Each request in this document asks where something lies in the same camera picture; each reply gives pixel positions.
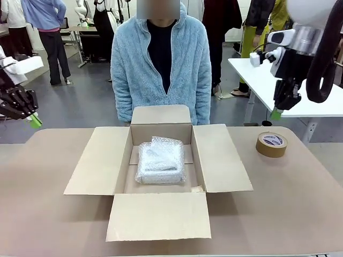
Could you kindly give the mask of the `bystander in dark red coat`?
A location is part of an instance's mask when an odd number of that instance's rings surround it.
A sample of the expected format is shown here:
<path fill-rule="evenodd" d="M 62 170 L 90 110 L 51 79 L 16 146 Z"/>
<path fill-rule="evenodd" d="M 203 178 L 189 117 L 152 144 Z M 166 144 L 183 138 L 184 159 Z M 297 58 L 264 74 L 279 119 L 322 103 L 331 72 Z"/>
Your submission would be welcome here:
<path fill-rule="evenodd" d="M 240 29 L 242 25 L 238 0 L 204 0 L 202 23 L 206 28 L 210 47 L 211 95 L 214 96 L 219 91 L 221 83 L 222 45 L 225 35 L 233 28 Z"/>

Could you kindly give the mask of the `dark metal desk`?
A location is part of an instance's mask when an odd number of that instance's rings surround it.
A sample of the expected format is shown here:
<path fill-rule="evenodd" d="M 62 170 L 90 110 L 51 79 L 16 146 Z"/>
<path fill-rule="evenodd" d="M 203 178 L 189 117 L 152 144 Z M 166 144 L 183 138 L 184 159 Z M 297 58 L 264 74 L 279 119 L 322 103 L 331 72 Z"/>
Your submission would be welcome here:
<path fill-rule="evenodd" d="M 109 52 L 95 27 L 76 26 L 73 29 L 80 63 L 78 68 L 88 63 L 110 62 Z"/>

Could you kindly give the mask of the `person's left forearm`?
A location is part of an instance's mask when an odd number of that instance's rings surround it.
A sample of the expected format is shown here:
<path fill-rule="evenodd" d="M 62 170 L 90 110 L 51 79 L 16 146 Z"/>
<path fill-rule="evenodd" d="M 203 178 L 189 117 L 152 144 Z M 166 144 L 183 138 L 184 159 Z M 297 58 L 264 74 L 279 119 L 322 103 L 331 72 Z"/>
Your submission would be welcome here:
<path fill-rule="evenodd" d="M 195 121 L 194 125 L 208 125 L 211 109 L 211 76 L 202 76 L 198 79 L 195 94 Z"/>

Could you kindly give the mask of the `white table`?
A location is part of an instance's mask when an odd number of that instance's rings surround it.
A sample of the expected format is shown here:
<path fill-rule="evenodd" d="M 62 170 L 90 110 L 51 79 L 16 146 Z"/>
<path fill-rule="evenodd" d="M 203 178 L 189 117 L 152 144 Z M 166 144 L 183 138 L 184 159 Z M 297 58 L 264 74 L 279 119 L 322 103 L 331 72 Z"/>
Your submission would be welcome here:
<path fill-rule="evenodd" d="M 270 72 L 271 64 L 265 61 L 259 67 L 253 67 L 248 58 L 229 58 L 228 62 L 251 89 L 244 122 L 249 123 L 251 121 L 255 98 L 258 98 L 268 111 L 273 111 L 273 96 L 277 79 Z M 302 83 L 299 91 L 302 100 L 290 110 L 284 111 L 281 117 L 309 118 L 306 131 L 302 137 L 302 142 L 308 144 L 322 118 L 343 117 L 343 89 L 334 85 L 325 102 L 315 103 L 307 98 L 305 86 L 306 81 Z"/>

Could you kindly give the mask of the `person in blue fleece jacket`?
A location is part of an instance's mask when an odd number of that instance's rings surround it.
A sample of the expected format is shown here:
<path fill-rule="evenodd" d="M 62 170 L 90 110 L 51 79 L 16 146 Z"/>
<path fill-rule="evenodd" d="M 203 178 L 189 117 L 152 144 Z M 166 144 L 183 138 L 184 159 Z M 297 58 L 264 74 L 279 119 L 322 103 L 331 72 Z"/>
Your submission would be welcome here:
<path fill-rule="evenodd" d="M 134 16 L 118 27 L 111 50 L 111 80 L 127 80 L 132 110 L 184 104 L 193 123 L 198 79 L 211 76 L 212 85 L 207 32 L 201 21 L 187 14 L 184 4 L 178 5 L 178 17 L 167 17 L 165 8 L 158 0 L 158 17 Z"/>

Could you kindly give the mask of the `brown cardboard box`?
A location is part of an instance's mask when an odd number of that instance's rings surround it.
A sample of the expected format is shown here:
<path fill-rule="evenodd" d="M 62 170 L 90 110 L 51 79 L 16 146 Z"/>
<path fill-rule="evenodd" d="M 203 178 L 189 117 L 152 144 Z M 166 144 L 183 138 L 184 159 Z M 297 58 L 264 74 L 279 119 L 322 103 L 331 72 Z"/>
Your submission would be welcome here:
<path fill-rule="evenodd" d="M 136 182 L 138 147 L 153 136 L 180 140 L 181 184 Z M 137 107 L 128 127 L 94 129 L 65 188 L 66 195 L 111 195 L 107 241 L 210 238 L 206 196 L 251 191 L 224 124 L 193 125 L 185 105 Z"/>

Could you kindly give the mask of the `bystander in black apron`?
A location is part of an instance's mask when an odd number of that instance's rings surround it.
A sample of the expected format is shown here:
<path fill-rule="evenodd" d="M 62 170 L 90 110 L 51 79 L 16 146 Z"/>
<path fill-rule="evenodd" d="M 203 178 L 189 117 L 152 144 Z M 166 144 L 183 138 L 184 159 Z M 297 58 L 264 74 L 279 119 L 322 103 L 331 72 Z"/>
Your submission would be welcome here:
<path fill-rule="evenodd" d="M 120 12 L 117 0 L 94 0 L 94 25 L 100 35 L 105 59 L 110 61 L 112 43 L 115 31 L 118 28 L 117 21 Z"/>

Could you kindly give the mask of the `white humanoid robot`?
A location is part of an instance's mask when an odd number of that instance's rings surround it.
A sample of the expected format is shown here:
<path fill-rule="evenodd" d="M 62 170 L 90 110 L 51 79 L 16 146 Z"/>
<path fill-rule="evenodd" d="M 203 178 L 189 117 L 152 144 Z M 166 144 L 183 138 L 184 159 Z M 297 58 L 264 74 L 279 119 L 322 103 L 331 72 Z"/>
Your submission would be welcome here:
<path fill-rule="evenodd" d="M 90 27 L 94 25 L 93 18 L 90 16 L 91 11 L 89 9 L 86 0 L 76 0 L 75 13 L 79 17 L 79 24 L 81 27 Z"/>

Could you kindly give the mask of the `bystander in yellow jacket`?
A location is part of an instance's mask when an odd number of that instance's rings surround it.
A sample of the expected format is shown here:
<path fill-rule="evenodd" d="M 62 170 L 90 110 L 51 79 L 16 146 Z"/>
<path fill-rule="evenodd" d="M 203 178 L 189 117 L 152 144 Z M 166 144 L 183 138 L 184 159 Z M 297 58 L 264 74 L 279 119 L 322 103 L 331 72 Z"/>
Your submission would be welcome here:
<path fill-rule="evenodd" d="M 286 0 L 275 0 L 275 5 L 270 16 L 272 30 L 283 30 L 288 18 L 289 15 L 287 12 Z"/>

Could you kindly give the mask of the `person's right forearm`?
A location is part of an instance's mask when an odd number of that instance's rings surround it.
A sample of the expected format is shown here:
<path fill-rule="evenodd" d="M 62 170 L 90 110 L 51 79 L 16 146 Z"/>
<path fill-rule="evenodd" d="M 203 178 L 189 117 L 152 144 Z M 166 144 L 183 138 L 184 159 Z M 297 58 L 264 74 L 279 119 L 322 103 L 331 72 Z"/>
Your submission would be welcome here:
<path fill-rule="evenodd" d="M 126 79 L 112 77 L 113 90 L 115 94 L 116 110 L 118 119 L 124 123 L 132 120 L 132 97 Z"/>

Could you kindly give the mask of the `bubble clock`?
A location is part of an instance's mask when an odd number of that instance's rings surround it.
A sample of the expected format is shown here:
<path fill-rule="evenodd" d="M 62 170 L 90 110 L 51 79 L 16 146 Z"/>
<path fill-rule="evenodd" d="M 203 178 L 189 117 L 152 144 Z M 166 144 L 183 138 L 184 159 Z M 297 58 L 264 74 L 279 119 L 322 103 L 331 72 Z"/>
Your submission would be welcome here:
<path fill-rule="evenodd" d="M 138 147 L 135 180 L 141 184 L 181 184 L 185 181 L 184 146 L 176 139 L 153 136 Z"/>

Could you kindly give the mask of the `brown packing tape roll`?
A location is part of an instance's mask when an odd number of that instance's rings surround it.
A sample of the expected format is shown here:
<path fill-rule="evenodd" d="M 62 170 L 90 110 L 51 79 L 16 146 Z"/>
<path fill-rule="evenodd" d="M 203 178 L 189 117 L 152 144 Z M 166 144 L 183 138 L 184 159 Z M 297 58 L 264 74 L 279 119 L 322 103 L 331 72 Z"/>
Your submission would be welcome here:
<path fill-rule="evenodd" d="M 288 141 L 280 134 L 263 132 L 258 135 L 256 150 L 270 158 L 283 157 L 288 146 Z"/>

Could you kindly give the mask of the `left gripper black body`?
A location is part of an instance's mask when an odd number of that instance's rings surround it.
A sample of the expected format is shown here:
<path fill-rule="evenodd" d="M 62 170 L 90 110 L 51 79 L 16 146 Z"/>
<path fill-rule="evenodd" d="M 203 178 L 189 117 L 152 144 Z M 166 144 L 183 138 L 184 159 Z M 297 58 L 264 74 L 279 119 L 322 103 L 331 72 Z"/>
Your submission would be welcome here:
<path fill-rule="evenodd" d="M 5 71 L 0 71 L 0 93 L 6 93 L 16 88 L 12 79 Z"/>

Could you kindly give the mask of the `bystander in white top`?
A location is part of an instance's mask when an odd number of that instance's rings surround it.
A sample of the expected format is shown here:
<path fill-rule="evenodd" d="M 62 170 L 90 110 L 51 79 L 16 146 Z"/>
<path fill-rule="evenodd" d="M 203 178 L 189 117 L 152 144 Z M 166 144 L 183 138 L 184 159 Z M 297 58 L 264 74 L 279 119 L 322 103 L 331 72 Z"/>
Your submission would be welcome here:
<path fill-rule="evenodd" d="M 32 46 L 27 32 L 21 0 L 1 0 L 1 21 L 6 21 L 17 53 L 32 56 Z"/>

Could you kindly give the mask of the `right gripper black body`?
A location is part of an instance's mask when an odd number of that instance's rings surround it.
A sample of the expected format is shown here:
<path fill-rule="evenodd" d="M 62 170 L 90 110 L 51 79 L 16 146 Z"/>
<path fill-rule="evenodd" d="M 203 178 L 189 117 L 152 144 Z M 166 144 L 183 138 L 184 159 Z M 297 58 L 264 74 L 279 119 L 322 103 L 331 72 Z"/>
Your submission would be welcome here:
<path fill-rule="evenodd" d="M 283 80 L 305 80 L 313 56 L 297 53 L 294 49 L 277 48 L 281 56 L 272 63 L 270 72 L 274 77 Z"/>

